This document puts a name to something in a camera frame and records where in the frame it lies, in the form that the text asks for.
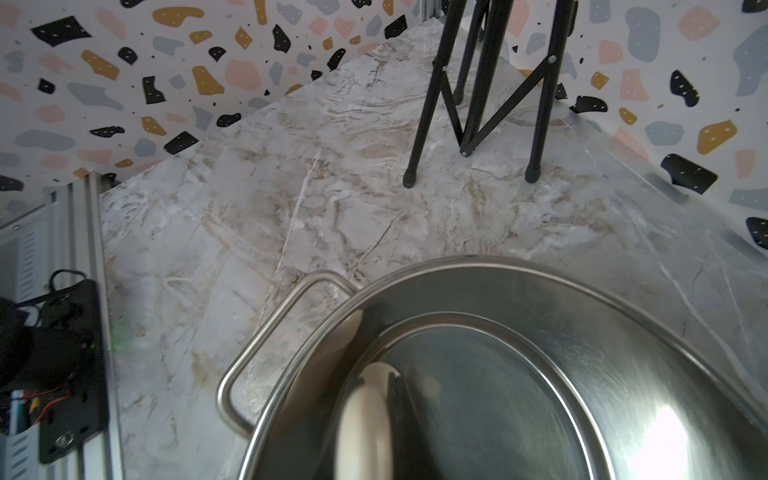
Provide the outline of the stainless steel pot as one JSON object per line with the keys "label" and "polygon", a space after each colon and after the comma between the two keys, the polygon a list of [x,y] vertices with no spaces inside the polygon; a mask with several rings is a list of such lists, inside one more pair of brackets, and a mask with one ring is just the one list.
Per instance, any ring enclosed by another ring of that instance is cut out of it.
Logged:
{"label": "stainless steel pot", "polygon": [[[346,300],[301,345],[255,420],[237,378],[292,307]],[[763,479],[766,411],[623,299],[501,257],[427,261],[358,287],[302,278],[222,377],[219,413],[248,445],[243,479],[335,479],[342,404],[375,362],[390,391],[392,479]]]}

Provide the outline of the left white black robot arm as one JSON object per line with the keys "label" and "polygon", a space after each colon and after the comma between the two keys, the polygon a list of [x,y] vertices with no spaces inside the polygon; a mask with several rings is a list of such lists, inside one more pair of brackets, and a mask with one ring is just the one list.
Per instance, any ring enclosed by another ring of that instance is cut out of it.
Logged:
{"label": "left white black robot arm", "polygon": [[14,391],[37,405],[38,459],[48,465],[109,425],[105,347],[98,283],[58,269],[48,292],[15,302],[1,299],[1,395]]}

